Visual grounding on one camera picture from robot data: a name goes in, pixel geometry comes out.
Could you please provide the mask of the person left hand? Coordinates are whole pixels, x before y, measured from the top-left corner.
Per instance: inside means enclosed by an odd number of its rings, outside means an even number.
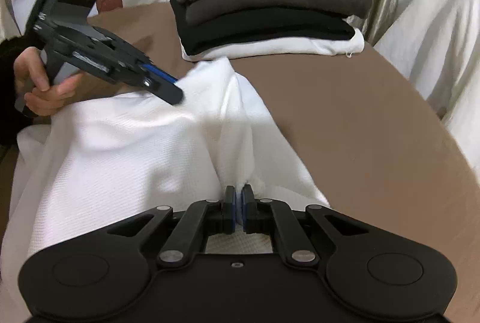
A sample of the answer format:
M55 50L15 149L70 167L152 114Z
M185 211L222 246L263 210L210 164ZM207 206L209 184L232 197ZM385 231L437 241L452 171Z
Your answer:
M35 47L26 48L13 64L16 92L24 93L25 105L38 116L52 116L72 102L83 73L51 86Z

